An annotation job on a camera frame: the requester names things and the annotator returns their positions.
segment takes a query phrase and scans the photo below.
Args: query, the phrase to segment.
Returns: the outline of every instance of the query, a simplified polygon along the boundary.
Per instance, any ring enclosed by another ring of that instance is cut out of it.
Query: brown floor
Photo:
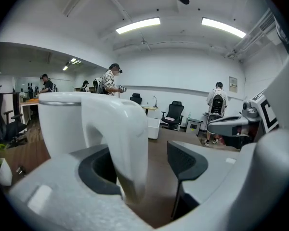
[[[30,173],[47,161],[50,156],[41,133],[39,120],[32,119],[26,133],[28,144],[8,149],[4,156],[13,173],[13,184],[21,180],[15,172],[23,165]],[[147,189],[143,201],[139,205],[129,207],[153,228],[159,228],[171,221],[178,181],[167,161],[167,141],[177,140],[201,145],[204,139],[184,132],[161,129],[158,140],[149,140]],[[224,145],[213,145],[216,149],[235,150]]]
[[[39,119],[33,118],[27,125],[26,133],[28,143],[34,143],[43,140],[42,131],[40,129]]]

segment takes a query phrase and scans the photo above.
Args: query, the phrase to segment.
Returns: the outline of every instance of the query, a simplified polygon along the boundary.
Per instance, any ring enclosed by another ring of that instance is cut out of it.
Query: person
[[[216,95],[220,95],[222,96],[223,98],[223,108],[222,108],[222,113],[221,113],[221,116],[223,117],[224,115],[224,110],[225,108],[228,106],[228,96],[227,96],[227,93],[223,90],[223,84],[221,82],[217,82],[216,85],[215,85],[215,89],[213,89],[208,97],[207,97],[207,103],[208,103],[208,106],[209,106],[209,115],[210,115],[210,112],[211,112],[211,109],[212,109],[212,101],[213,101],[213,98],[216,96]],[[209,131],[207,131],[207,139],[205,140],[205,145],[206,146],[209,146],[209,142],[210,142],[210,137],[211,137],[211,133]],[[218,141],[218,135],[215,134],[214,135],[214,140],[212,141],[213,144],[216,144]]]
[[[50,79],[48,79],[47,74],[42,75],[42,80],[44,81],[45,88],[41,90],[40,93],[52,92],[53,83],[51,82]]]
[[[99,90],[99,93],[114,96],[115,92],[123,92],[122,89],[116,87],[114,82],[114,76],[119,76],[120,73],[122,73],[122,70],[119,64],[112,64],[102,76],[101,90]]]
[[[87,88],[88,84],[89,84],[88,81],[85,80],[82,84],[82,87],[80,88],[80,91],[90,92],[89,88]]]

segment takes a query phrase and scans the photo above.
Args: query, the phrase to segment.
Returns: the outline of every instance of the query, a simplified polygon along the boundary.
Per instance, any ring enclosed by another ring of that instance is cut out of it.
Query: black office chair
[[[182,123],[183,115],[181,115],[184,106],[179,101],[173,101],[172,104],[169,104],[169,111],[166,117],[173,118],[173,121],[165,119],[164,115],[166,112],[163,112],[162,121],[168,124],[168,129],[173,130],[174,126],[180,125]]]
[[[9,113],[13,112],[13,110],[4,112],[3,114],[6,115],[5,123],[1,116],[2,102],[3,94],[0,93],[0,143],[8,144],[9,148],[26,144],[28,142],[26,137],[19,138],[19,133],[27,127],[25,124],[18,121],[22,114],[11,117],[11,119],[15,121],[9,123]]]
[[[133,93],[133,95],[130,97],[130,100],[132,100],[138,104],[141,104],[143,99],[140,97],[139,93]]]

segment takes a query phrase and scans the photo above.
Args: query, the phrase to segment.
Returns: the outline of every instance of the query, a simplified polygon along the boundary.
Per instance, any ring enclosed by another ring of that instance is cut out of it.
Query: white vase
[[[4,158],[0,167],[0,184],[2,186],[10,186],[12,184],[12,172]]]

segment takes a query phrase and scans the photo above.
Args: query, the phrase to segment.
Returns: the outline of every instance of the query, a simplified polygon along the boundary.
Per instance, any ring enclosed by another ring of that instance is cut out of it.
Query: desk lamp
[[[153,98],[155,98],[155,105],[154,105],[154,108],[157,108],[157,107],[158,107],[158,99],[156,98],[156,96],[153,96]]]

